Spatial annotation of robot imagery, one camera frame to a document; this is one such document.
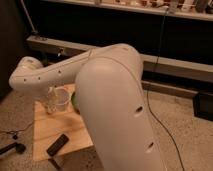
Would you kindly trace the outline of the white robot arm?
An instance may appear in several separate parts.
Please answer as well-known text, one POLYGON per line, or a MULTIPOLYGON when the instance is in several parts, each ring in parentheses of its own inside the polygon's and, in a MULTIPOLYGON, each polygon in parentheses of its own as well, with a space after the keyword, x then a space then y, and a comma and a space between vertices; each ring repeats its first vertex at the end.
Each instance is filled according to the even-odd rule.
POLYGON ((9 85, 50 104, 55 86, 74 84, 78 110, 105 171, 167 171, 149 120, 142 73, 139 52, 121 43, 47 67, 25 56, 9 85))

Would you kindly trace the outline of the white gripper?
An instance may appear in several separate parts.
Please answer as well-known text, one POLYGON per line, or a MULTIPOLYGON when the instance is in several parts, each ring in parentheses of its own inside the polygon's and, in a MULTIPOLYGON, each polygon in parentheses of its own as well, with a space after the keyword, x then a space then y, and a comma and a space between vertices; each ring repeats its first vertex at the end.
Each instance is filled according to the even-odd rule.
POLYGON ((42 105, 48 114, 52 114, 56 111, 56 100, 57 96, 55 94, 48 94, 43 97, 42 105))

